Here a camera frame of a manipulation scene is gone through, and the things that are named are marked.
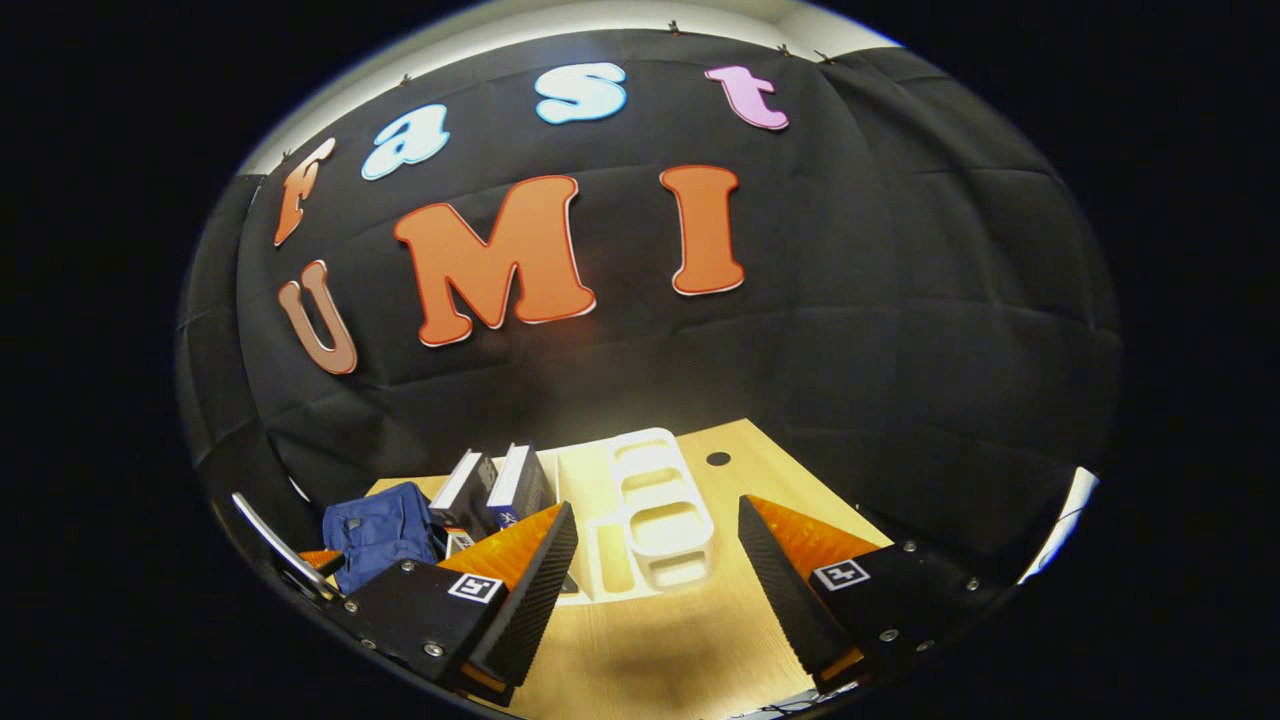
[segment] blue cloth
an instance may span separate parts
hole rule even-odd
[[[444,552],[430,524],[426,498],[413,483],[329,506],[321,530],[325,547],[344,559],[334,574],[338,588],[355,592],[401,560],[434,565]]]

